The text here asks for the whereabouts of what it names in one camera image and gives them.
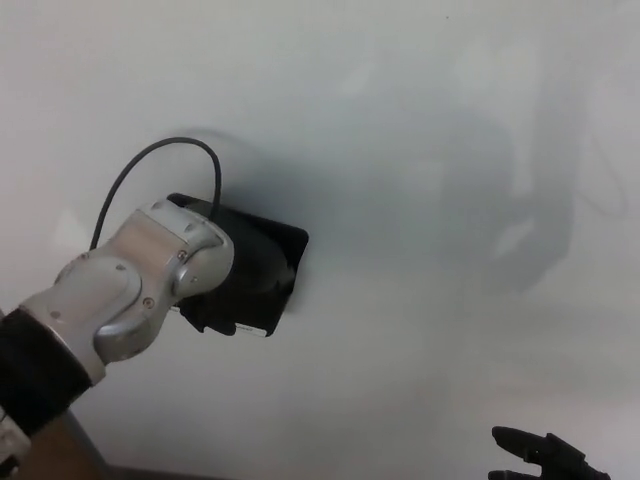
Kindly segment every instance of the white surface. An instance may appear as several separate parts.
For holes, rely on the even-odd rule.
[[[78,402],[110,462],[485,478],[520,465],[506,424],[636,478],[639,26],[613,0],[5,0],[1,304],[88,246],[133,154],[192,134],[227,203],[312,240],[274,337],[172,314]],[[106,233],[211,178],[195,148],[154,154]]]

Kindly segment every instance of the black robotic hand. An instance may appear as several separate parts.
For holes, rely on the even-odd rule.
[[[585,461],[585,454],[552,433],[539,437],[507,427],[493,427],[493,438],[498,446],[522,458],[526,463],[542,467],[542,475],[534,477],[507,470],[489,473],[489,480],[611,480]]]

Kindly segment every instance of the wooden surface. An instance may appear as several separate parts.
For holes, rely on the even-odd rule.
[[[68,425],[58,419],[33,440],[18,480],[108,480]]]

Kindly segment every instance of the black mount plate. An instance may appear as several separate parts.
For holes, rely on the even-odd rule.
[[[206,215],[211,204],[173,193],[171,202]],[[270,336],[293,292],[298,265],[309,241],[306,231],[221,207],[215,219],[234,244],[231,273],[215,290],[176,306],[198,331],[212,328],[233,335],[246,328]]]

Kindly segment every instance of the robotic hand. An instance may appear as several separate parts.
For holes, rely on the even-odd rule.
[[[540,465],[542,475],[501,470],[489,473],[489,480],[611,480],[606,473],[590,467],[584,453],[552,433],[539,437],[513,428],[494,427],[492,434],[500,448],[526,463]]]
[[[180,300],[221,285],[234,244],[214,223],[168,200],[136,210],[104,246],[0,321],[0,478],[29,438],[156,338]]]

